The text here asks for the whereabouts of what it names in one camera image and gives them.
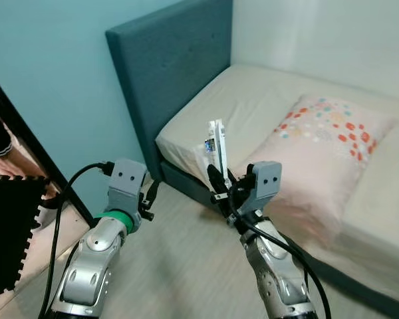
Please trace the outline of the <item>white tube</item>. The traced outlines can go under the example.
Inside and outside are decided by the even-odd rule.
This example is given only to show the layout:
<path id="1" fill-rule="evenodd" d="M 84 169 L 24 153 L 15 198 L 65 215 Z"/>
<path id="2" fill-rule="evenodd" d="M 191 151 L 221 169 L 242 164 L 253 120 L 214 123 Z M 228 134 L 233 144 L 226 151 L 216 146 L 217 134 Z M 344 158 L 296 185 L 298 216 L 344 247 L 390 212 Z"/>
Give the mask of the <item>white tube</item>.
<path id="1" fill-rule="evenodd" d="M 211 174 L 207 172 L 208 166 L 217 168 L 223 176 L 223 182 L 230 188 L 232 186 L 229 178 L 229 161 L 227 160 L 227 152 L 225 149 L 225 127 L 221 119 L 211 120 L 208 122 L 208 137 L 194 148 L 197 156 L 197 164 L 205 174 L 208 185 L 211 185 Z"/>

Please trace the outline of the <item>mattress with cream sheet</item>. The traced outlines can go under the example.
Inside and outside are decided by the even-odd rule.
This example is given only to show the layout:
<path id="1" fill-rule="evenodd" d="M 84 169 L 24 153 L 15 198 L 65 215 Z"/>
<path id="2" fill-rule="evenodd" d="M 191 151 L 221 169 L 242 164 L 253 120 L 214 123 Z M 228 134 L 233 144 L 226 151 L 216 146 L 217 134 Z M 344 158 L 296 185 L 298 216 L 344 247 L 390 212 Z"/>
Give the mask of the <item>mattress with cream sheet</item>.
<path id="1" fill-rule="evenodd" d="M 194 148 L 208 137 L 208 122 L 221 119 L 229 168 L 240 176 L 240 162 L 263 143 L 304 94 L 342 98 L 399 121 L 399 100 L 293 73 L 235 64 L 179 110 L 155 143 L 164 160 L 206 187 L 208 180 L 197 164 Z M 267 206 L 265 213 L 287 236 L 288 219 L 272 215 Z M 399 301 L 399 122 L 379 143 L 362 173 L 346 204 L 340 234 L 328 244 L 290 238 L 316 259 Z"/>

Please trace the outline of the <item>pink pillow with coloured dots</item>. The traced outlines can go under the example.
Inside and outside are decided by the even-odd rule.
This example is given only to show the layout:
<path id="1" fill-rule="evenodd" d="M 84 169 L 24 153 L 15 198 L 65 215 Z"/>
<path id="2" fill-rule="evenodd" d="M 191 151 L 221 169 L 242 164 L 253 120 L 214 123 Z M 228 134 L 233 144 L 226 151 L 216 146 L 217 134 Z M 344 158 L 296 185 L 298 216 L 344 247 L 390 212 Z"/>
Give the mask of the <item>pink pillow with coloured dots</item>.
<path id="1" fill-rule="evenodd" d="M 240 162 L 239 173 L 249 164 L 279 162 L 281 191 L 267 207 L 288 219 L 288 237 L 328 244 L 342 230 L 346 204 L 373 153 L 398 122 L 342 98 L 304 94 Z"/>

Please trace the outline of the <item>blue-grey padded headboard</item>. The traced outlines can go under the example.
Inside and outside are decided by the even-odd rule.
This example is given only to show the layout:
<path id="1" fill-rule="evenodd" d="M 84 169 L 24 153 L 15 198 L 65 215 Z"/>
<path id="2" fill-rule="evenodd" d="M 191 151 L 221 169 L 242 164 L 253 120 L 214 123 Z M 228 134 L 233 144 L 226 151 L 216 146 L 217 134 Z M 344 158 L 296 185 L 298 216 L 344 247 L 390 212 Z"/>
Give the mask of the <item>blue-grey padded headboard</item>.
<path id="1" fill-rule="evenodd" d="M 230 65 L 233 0 L 182 0 L 106 30 L 106 44 L 151 176 L 164 180 L 163 127 Z"/>

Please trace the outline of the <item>black foam puzzle mat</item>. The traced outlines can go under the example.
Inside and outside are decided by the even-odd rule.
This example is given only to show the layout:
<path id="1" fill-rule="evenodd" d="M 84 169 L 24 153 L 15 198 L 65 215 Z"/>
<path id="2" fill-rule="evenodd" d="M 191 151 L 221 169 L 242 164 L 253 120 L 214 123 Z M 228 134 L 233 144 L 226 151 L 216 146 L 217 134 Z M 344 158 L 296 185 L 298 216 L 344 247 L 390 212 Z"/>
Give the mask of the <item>black foam puzzle mat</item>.
<path id="1" fill-rule="evenodd" d="M 47 183 L 41 176 L 0 175 L 0 294 L 21 278 Z"/>

